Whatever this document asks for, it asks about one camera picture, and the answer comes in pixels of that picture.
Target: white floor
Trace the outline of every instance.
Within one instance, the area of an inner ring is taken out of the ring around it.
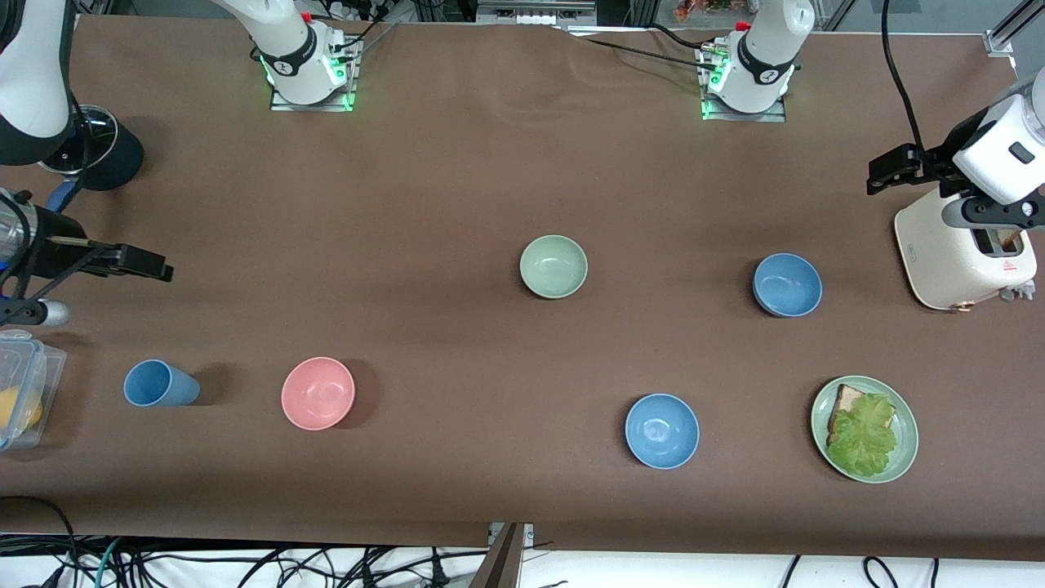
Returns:
[[[193,551],[195,558],[258,558],[256,551]],[[306,558],[312,550],[295,554]],[[349,568],[362,555],[362,549],[331,551],[334,568]],[[401,548],[381,560],[376,569],[391,569],[405,563],[423,560],[428,548]],[[791,556],[721,556],[620,554],[586,551],[528,551],[519,580],[519,588],[544,588],[565,581],[564,588],[780,588]],[[450,578],[474,572],[482,558],[446,560],[444,570]],[[806,556],[791,578],[790,588],[868,587],[861,569],[862,558]],[[318,559],[326,569],[325,560]],[[928,588],[930,560],[887,558],[901,588]],[[0,558],[0,588],[22,588],[38,585],[55,569],[50,557]],[[170,588],[232,588],[237,585],[251,564],[187,563],[162,560],[149,564],[149,570]],[[429,568],[416,571],[427,575]],[[276,585],[280,569],[271,564],[262,568],[245,588],[270,588]],[[108,583],[111,578],[104,578]],[[876,574],[879,585],[888,588],[888,581]],[[416,575],[401,573],[381,583],[382,587],[412,587]],[[85,586],[82,579],[80,586]],[[940,562],[938,588],[1040,588],[1045,586],[1045,563],[944,560]],[[70,588],[72,577],[66,574],[60,588]],[[286,584],[286,588],[322,588],[321,577],[302,573]]]

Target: blue cup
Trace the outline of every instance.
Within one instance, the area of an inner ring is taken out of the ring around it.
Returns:
[[[135,406],[185,406],[200,396],[200,382],[167,362],[147,359],[123,379],[123,397]]]

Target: green leafy vegetable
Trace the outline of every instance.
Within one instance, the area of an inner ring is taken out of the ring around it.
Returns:
[[[828,456],[851,474],[881,474],[897,447],[897,434],[888,427],[895,413],[885,395],[864,395],[852,411],[839,410],[835,415],[838,439],[828,446]]]

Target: plastic container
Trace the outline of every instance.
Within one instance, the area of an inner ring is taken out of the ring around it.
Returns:
[[[0,331],[0,451],[40,443],[65,360],[25,331]]]

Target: bread slice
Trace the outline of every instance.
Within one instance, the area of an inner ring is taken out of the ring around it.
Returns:
[[[831,421],[828,422],[828,430],[831,434],[828,436],[828,445],[831,445],[838,441],[838,432],[835,431],[835,416],[838,415],[839,410],[853,410],[853,406],[856,405],[856,401],[862,399],[864,394],[860,391],[850,386],[847,384],[841,384],[838,386],[838,399],[835,400],[835,408],[831,411]],[[897,408],[892,407],[892,416],[896,417]],[[892,426],[892,419],[889,419],[889,423],[886,427]]]

